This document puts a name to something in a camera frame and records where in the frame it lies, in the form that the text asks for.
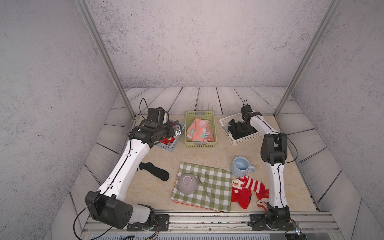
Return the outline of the black sock with white label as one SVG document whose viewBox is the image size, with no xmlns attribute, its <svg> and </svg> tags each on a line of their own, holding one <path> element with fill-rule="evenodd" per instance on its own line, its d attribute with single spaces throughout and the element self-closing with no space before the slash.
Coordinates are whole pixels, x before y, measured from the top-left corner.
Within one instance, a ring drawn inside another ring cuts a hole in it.
<svg viewBox="0 0 384 240">
<path fill-rule="evenodd" d="M 235 122 L 235 120 L 231 120 L 229 122 L 228 131 L 230 132 L 234 140 L 238 140 L 240 138 L 244 138 L 258 132 L 250 124 Z"/>
</svg>

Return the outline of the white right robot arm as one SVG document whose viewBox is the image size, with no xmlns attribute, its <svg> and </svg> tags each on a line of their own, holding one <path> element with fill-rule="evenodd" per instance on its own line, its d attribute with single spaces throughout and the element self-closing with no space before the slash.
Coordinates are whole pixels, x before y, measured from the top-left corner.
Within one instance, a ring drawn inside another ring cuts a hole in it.
<svg viewBox="0 0 384 240">
<path fill-rule="evenodd" d="M 284 182 L 284 167 L 288 157 L 287 135 L 275 130 L 259 113 L 244 114 L 242 119 L 263 137 L 260 155 L 267 165 L 270 185 L 265 222 L 269 228 L 276 230 L 291 218 Z"/>
</svg>

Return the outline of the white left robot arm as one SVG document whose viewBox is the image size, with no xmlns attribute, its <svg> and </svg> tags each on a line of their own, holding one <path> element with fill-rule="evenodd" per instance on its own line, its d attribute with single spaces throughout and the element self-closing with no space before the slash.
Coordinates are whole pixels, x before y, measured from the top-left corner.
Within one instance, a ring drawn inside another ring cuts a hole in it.
<svg viewBox="0 0 384 240">
<path fill-rule="evenodd" d="M 150 149 L 156 143 L 181 133 L 179 121 L 159 124 L 143 120 L 140 125 L 134 127 L 111 174 L 96 192 L 90 191 L 85 197 L 92 219 L 120 230 L 128 224 L 152 227 L 155 222 L 155 210 L 146 205 L 125 203 L 126 193 L 134 174 Z"/>
</svg>

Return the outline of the pink sock with blue text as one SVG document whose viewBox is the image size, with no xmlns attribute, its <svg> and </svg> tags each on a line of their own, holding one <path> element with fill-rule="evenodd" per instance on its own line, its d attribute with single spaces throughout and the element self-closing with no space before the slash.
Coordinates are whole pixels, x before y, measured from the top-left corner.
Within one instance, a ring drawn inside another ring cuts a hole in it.
<svg viewBox="0 0 384 240">
<path fill-rule="evenodd" d="M 187 129 L 187 138 L 190 142 L 214 142 L 213 131 L 208 120 L 196 118 Z"/>
</svg>

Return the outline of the black sock with blue patch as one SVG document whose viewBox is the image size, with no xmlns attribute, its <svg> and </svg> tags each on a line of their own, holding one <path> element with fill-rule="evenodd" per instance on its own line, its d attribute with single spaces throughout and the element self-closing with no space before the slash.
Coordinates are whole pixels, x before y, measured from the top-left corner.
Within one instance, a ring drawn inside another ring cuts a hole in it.
<svg viewBox="0 0 384 240">
<path fill-rule="evenodd" d="M 160 169 L 152 163 L 141 162 L 139 164 L 139 167 L 137 168 L 137 171 L 140 171 L 140 170 L 146 170 L 149 173 L 151 173 L 153 176 L 159 178 L 164 182 L 166 182 L 170 177 L 169 173 L 166 170 Z"/>
</svg>

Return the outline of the red bear Christmas sock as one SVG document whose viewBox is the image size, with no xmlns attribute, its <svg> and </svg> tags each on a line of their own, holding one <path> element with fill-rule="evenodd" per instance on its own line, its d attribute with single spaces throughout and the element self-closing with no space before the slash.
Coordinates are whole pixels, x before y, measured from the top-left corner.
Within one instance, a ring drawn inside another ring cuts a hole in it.
<svg viewBox="0 0 384 240">
<path fill-rule="evenodd" d="M 160 145 L 171 146 L 175 140 L 176 140 L 175 137 L 166 138 L 161 141 Z"/>
</svg>

